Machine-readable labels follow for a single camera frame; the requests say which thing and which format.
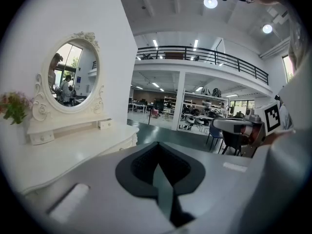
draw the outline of white vanity table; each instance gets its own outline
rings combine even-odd
[[[66,43],[88,45],[97,60],[94,88],[86,100],[74,107],[57,102],[48,85],[51,60]],[[13,181],[17,192],[28,194],[95,156],[136,146],[139,129],[115,122],[104,111],[105,73],[100,67],[99,46],[93,33],[73,34],[51,51],[36,76],[36,94],[27,132],[31,143],[19,146]]]

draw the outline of black metal railing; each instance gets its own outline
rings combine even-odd
[[[208,62],[219,66],[224,65],[234,68],[239,72],[245,72],[269,85],[269,75],[263,70],[242,59],[211,49],[196,48],[194,51],[194,47],[176,45],[159,46],[158,48],[145,47],[138,49],[136,57],[141,60],[181,59]]]

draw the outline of ornate mirror frame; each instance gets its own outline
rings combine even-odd
[[[83,103],[75,107],[66,107],[59,104],[51,94],[48,85],[49,65],[61,46],[76,39],[87,43],[93,50],[97,61],[97,77],[93,90]],[[103,76],[99,45],[94,33],[80,32],[58,42],[44,60],[41,72],[36,75],[32,118],[27,132],[32,144],[43,144],[54,140],[53,130],[55,129],[107,119],[103,106]]]

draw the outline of ceiling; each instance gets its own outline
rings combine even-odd
[[[146,21],[148,19],[157,18],[161,16],[179,16],[184,18],[190,18],[191,16],[198,15],[207,19],[207,21],[215,21],[221,23],[221,25],[226,25],[230,29],[236,29],[246,36],[251,37],[253,40],[261,46],[263,52],[269,50],[273,46],[279,44],[282,40],[289,36],[289,22],[287,20],[288,15],[284,19],[276,20],[276,23],[273,22],[274,18],[281,16],[285,13],[286,9],[282,5],[262,5],[258,3],[247,4],[245,2],[237,0],[227,0],[222,1],[218,0],[218,6],[215,9],[208,9],[203,4],[204,0],[121,0],[124,10],[126,12],[129,24],[134,31],[133,25],[141,25],[140,22]],[[273,26],[273,32],[270,34],[264,34],[262,32],[262,27],[264,24],[271,24]],[[201,41],[200,32],[194,32],[190,29],[189,34],[181,34],[179,32],[173,32],[173,30],[164,30],[163,28],[160,31],[163,34],[157,34],[159,36],[159,45],[165,44],[175,44],[179,42],[185,45],[194,43],[196,39]],[[152,34],[142,34],[143,36],[136,37],[138,47],[144,46],[147,44],[151,45],[150,38]],[[221,37],[217,34],[209,37]],[[202,44],[200,47],[209,48],[210,40],[207,41],[207,46]]]
[[[174,71],[133,71],[132,87],[134,89],[141,87],[144,90],[161,92],[162,88],[165,92],[174,93],[177,90],[179,82],[179,72]],[[212,93],[214,88],[221,90],[222,96],[237,94],[239,98],[262,97],[257,90],[246,88],[236,82],[215,78],[206,75],[186,73],[184,88],[187,92],[195,92],[199,87],[207,87]]]

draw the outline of recessed light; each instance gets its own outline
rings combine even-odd
[[[271,33],[272,32],[272,26],[267,24],[267,25],[264,25],[263,28],[262,28],[263,32],[265,34],[268,34],[268,33]]]
[[[196,51],[197,45],[198,45],[198,40],[195,40],[193,51]]]
[[[204,5],[209,9],[214,9],[218,5],[217,0],[204,0]]]
[[[156,49],[158,49],[158,44],[157,44],[156,40],[153,40],[153,43],[154,43]]]

